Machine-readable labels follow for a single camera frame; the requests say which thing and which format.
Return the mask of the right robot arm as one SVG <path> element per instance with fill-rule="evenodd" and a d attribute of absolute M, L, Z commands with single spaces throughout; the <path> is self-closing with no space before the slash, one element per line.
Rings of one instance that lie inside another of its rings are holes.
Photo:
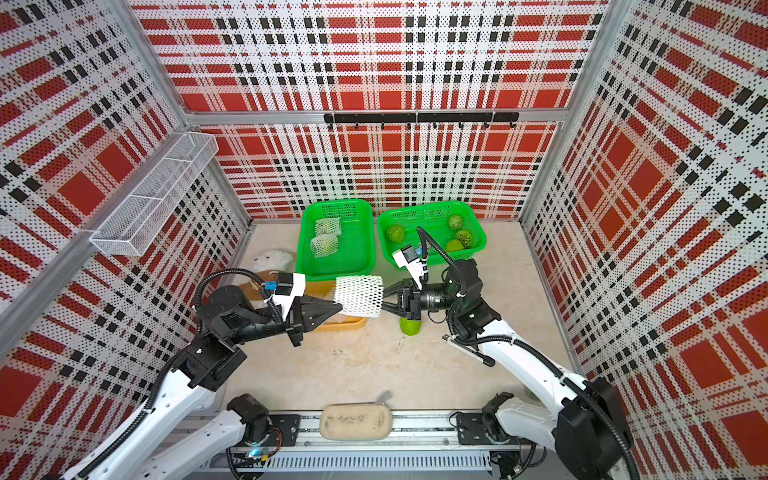
<path fill-rule="evenodd" d="M 473 259 L 454 260 L 423 228 L 420 245 L 393 255 L 410 277 L 384 290 L 383 310 L 408 321 L 442 311 L 447 343 L 500 365 L 520 380 L 544 406 L 544 414 L 524 415 L 515 396 L 502 392 L 483 409 L 489 439 L 523 437 L 553 450 L 578 479 L 604 479 L 622 473 L 637 479 L 634 444 L 617 390 L 602 377 L 592 380 L 551 360 L 525 341 L 482 297 L 483 283 Z"/>

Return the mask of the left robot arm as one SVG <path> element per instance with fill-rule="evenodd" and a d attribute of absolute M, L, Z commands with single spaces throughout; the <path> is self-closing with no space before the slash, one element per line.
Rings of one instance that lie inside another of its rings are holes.
<path fill-rule="evenodd" d="M 197 332 L 161 368 L 148 397 L 65 479 L 182 478 L 221 450 L 241 442 L 279 442 L 284 433 L 268 409 L 249 394 L 232 400 L 206 427 L 162 454 L 159 444 L 216 392 L 246 360 L 242 345 L 285 334 L 293 346 L 342 311 L 341 304 L 309 296 L 302 274 L 227 268 L 204 277 L 193 301 Z"/>

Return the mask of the white foam net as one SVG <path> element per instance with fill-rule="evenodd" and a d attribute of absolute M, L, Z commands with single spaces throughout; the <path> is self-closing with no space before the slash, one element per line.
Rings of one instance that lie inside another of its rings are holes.
<path fill-rule="evenodd" d="M 321 218 L 315 222 L 315 233 L 320 235 L 340 236 L 342 223 L 340 218 Z"/>
<path fill-rule="evenodd" d="M 315 258 L 323 258 L 338 251 L 338 236 L 320 235 L 310 240 L 310 250 Z"/>
<path fill-rule="evenodd" d="M 381 312 L 383 291 L 383 280 L 380 276 L 338 277 L 335 283 L 334 302 L 342 306 L 342 315 L 376 318 Z"/>

